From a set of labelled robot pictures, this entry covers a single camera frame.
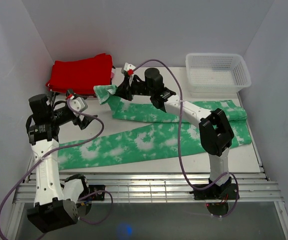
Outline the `green tie-dye trousers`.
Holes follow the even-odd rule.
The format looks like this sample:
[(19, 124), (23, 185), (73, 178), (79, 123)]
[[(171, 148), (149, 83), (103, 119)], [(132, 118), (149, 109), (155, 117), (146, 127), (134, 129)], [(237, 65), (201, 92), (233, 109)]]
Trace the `green tie-dye trousers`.
[(197, 164), (198, 170), (209, 170), (209, 157), (201, 146), (197, 127), (186, 120), (179, 122), (178, 116), (158, 110), (150, 103), (131, 103), (114, 96), (115, 92), (111, 91), (103, 101), (98, 99), (101, 105), (108, 104), (112, 113), (113, 120), (106, 122), (105, 127), (112, 127), (118, 120), (145, 126), (101, 135), (90, 142), (62, 144), (64, 148), (58, 152), (60, 170), (171, 159), (178, 157), (178, 150), (183, 159)]

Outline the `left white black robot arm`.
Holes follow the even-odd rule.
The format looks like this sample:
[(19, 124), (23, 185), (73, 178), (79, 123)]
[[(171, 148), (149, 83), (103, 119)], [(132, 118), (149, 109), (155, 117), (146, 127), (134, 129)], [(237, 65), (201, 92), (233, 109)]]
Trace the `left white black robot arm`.
[(28, 209), (27, 218), (42, 233), (48, 233), (76, 224), (78, 200), (84, 200), (90, 194), (88, 182), (82, 174), (60, 182), (57, 152), (60, 126), (73, 122), (83, 130), (92, 119), (88, 116), (80, 118), (79, 114), (87, 109), (87, 103), (74, 93), (67, 93), (67, 102), (59, 109), (54, 109), (46, 94), (35, 95), (28, 101), (34, 125), (28, 122), (26, 129), (37, 166), (34, 206)]

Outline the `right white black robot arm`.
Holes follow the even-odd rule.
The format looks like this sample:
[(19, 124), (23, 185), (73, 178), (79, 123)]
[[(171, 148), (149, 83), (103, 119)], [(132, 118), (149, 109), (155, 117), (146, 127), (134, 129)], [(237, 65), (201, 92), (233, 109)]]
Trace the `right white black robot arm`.
[(229, 173), (228, 154), (234, 138), (232, 127), (225, 112), (218, 108), (207, 110), (182, 99), (182, 94), (164, 86), (159, 70), (150, 67), (144, 72), (144, 80), (134, 74), (135, 66), (125, 64), (121, 72), (123, 82), (118, 86), (116, 96), (131, 101), (134, 95), (149, 96), (152, 105), (165, 113), (186, 120), (197, 127), (202, 148), (209, 155), (210, 176), (208, 184), (190, 185), (197, 199), (238, 199), (239, 186), (232, 183), (235, 176)]

